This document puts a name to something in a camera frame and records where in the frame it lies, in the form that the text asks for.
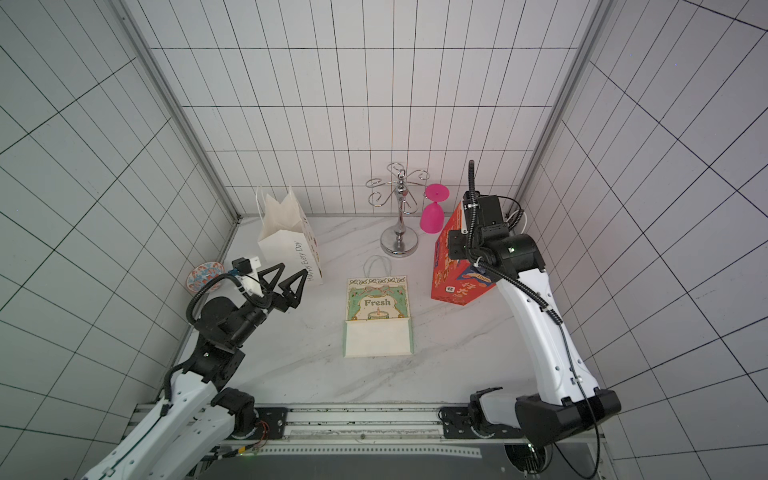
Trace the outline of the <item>green Fresh paper bag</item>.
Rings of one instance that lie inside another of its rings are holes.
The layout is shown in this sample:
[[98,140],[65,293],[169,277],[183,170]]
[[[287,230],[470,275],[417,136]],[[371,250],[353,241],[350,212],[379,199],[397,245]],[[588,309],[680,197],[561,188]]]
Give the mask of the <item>green Fresh paper bag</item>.
[[369,257],[361,278],[347,282],[343,356],[373,358],[414,352],[407,277],[392,273],[391,260]]

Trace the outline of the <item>red printed paper bag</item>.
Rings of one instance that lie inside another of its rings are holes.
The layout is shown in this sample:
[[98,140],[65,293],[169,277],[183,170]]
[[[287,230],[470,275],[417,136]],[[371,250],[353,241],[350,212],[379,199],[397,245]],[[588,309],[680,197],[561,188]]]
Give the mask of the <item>red printed paper bag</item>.
[[455,305],[467,305],[495,287],[489,277],[476,272],[467,260],[449,258],[449,232],[462,232],[462,206],[458,205],[435,241],[431,298]]

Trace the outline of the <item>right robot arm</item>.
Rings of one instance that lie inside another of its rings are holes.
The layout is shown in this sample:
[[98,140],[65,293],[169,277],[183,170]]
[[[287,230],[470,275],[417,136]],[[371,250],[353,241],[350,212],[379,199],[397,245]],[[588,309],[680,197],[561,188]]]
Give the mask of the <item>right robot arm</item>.
[[498,197],[477,190],[473,163],[462,210],[465,225],[449,232],[448,254],[499,288],[521,330],[537,386],[535,394],[520,397],[499,387],[476,392],[470,410],[477,435],[510,427],[542,448],[618,414],[617,393],[598,385],[567,332],[536,242],[511,233]]

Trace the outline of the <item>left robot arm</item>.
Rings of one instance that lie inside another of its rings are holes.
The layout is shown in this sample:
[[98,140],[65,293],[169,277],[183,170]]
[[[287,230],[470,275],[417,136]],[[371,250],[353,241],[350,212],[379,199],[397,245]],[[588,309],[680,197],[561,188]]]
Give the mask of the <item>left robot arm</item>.
[[190,357],[165,374],[158,401],[87,479],[183,479],[229,437],[267,440],[252,395],[229,387],[247,339],[273,311],[299,307],[309,272],[285,277],[278,263],[258,271],[246,258],[208,280],[186,308],[198,333]]

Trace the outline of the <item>white Happy Every Day bag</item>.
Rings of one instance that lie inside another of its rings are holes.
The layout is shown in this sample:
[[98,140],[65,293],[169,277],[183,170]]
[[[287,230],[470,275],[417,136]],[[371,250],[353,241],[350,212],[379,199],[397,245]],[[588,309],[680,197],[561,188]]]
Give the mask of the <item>white Happy Every Day bag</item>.
[[257,189],[256,201],[262,221],[258,244],[267,263],[284,263],[291,271],[306,269],[307,282],[321,285],[319,245],[293,190],[289,188],[285,197],[278,201]]

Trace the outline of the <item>patterned ceramic bowl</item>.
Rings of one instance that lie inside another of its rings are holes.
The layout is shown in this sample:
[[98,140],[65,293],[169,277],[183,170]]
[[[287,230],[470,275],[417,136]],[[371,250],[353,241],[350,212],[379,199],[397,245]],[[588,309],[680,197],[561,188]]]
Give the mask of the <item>patterned ceramic bowl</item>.
[[193,268],[185,279],[185,287],[191,294],[198,293],[210,280],[225,273],[224,266],[217,261],[205,262]]

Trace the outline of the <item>chrome cup holder stand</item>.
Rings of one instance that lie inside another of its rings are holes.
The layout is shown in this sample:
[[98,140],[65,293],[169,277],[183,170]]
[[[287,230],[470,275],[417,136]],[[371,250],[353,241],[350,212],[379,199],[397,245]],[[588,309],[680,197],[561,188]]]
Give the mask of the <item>chrome cup holder stand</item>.
[[430,175],[424,169],[409,171],[400,162],[387,165],[391,179],[371,178],[365,186],[370,189],[368,203],[374,208],[383,208],[393,204],[397,212],[397,221],[386,228],[380,236],[380,246],[389,256],[404,258],[418,248],[418,234],[405,224],[405,217],[419,211],[419,202],[410,191],[411,187],[426,187]]

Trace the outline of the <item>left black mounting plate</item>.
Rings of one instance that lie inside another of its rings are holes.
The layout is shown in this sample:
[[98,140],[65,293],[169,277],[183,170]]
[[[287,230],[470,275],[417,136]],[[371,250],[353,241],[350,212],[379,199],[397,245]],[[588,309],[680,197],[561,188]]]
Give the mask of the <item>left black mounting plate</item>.
[[250,442],[280,440],[287,426],[285,407],[252,407],[246,411],[232,436]]

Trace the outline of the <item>black mounting plate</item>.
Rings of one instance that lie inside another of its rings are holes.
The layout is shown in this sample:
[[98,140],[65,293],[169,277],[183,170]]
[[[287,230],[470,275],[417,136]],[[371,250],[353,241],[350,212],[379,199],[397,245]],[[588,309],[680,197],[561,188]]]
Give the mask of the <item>black mounting plate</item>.
[[489,439],[498,435],[495,425],[475,421],[466,406],[443,406],[438,410],[438,418],[445,439]]
[[252,407],[246,411],[232,436],[250,442],[280,440],[287,426],[285,407]]

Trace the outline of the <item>pink plastic wine glass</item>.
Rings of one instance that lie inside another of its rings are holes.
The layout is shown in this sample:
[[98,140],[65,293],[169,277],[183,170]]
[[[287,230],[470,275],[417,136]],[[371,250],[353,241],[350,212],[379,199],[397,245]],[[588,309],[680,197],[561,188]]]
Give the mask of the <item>pink plastic wine glass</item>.
[[442,231],[445,218],[441,203],[449,198],[450,191],[446,186],[435,183],[425,188],[424,196],[428,203],[421,215],[420,228],[425,233],[438,234]]

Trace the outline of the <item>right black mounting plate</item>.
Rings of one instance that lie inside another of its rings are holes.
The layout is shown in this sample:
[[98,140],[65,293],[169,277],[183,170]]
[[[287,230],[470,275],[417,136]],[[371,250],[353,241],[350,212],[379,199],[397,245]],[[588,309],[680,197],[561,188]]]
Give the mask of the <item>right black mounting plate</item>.
[[489,439],[498,435],[495,425],[475,421],[466,406],[443,406],[438,410],[438,418],[445,439]]

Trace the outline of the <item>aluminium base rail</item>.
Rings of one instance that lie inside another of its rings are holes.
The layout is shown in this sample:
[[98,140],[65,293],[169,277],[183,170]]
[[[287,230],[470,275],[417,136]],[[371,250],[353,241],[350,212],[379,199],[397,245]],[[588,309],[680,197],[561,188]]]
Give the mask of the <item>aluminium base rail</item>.
[[232,436],[228,428],[235,418],[227,410],[205,407],[184,425],[157,466],[193,467],[202,462],[257,454],[476,457],[482,444],[500,444],[513,459],[530,457],[545,463],[554,457],[554,447],[536,447],[518,430],[506,425],[495,425],[498,435],[489,439],[445,439],[438,418],[438,410],[443,406],[454,405],[261,405],[256,407],[285,407],[289,412],[282,439],[256,442]]

